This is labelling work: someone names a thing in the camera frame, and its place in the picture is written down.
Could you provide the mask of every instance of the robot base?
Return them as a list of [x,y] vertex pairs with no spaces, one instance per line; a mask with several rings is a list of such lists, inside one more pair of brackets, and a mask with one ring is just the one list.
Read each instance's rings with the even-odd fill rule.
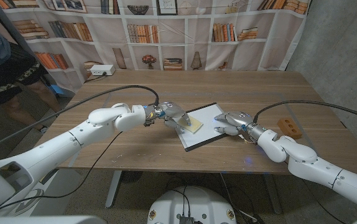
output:
[[[184,187],[177,187],[175,190],[182,193]],[[183,214],[183,195],[170,190],[152,204],[147,223],[236,223],[232,206],[216,192],[204,187],[187,186],[185,196],[190,203],[190,218],[188,217],[187,200],[184,200],[184,218],[181,217]]]

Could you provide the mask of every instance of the picture frame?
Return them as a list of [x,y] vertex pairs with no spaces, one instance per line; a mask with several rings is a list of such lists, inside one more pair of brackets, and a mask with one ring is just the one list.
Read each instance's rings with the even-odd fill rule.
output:
[[87,13],[83,0],[62,0],[62,2],[68,12]]
[[53,0],[44,0],[44,4],[46,5],[47,9],[55,10]]
[[54,10],[56,11],[65,11],[63,0],[53,0]]
[[176,16],[177,0],[156,0],[158,16]]

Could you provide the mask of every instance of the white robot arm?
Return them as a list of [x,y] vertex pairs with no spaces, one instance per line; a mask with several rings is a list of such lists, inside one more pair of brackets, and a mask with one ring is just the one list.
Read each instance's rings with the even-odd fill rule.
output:
[[[171,128],[181,129],[172,119],[180,117],[190,124],[186,112],[171,102],[134,105],[131,110],[127,104],[118,103],[112,108],[94,110],[73,129],[23,154],[0,160],[0,206],[25,198],[47,173],[83,147],[111,137],[115,129],[128,131],[141,124],[150,126],[156,118],[164,119]],[[0,216],[7,215],[17,205],[0,209]]]
[[284,162],[289,156],[289,172],[297,177],[322,184],[357,203],[357,174],[344,170],[317,156],[310,147],[296,143],[288,136],[277,140],[277,133],[253,123],[252,117],[243,112],[227,112],[215,117],[233,126],[216,127],[215,131],[237,135],[241,131],[257,141],[274,162]]

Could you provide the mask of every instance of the bookshelf backdrop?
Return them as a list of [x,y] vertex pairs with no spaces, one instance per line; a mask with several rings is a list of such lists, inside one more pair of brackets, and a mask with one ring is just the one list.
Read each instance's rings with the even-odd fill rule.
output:
[[156,58],[156,70],[285,70],[308,0],[0,0],[0,6],[57,84],[77,92],[91,64],[145,70],[145,55]]

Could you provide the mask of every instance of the wooden table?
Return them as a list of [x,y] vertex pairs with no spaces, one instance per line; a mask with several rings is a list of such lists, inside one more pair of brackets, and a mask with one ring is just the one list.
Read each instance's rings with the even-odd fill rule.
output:
[[[159,94],[160,101],[173,101],[184,110],[217,102],[224,111],[255,115],[261,108],[284,100],[322,101],[297,72],[165,72],[118,71],[112,77],[83,85],[69,105],[84,98],[124,85],[144,85]],[[100,96],[61,114],[40,139],[43,143],[86,120],[95,109],[115,103],[148,105],[151,92],[127,89]],[[282,134],[277,122],[292,117],[303,132],[297,142],[315,149],[331,163],[357,173],[357,140],[340,123],[330,108],[318,105],[281,105],[263,112],[258,123]],[[90,168],[112,137],[82,149],[60,167]],[[185,152],[173,129],[157,119],[150,127],[138,126],[122,133],[95,168],[180,172],[242,172],[288,174],[287,164],[272,162],[260,147],[236,136]]]

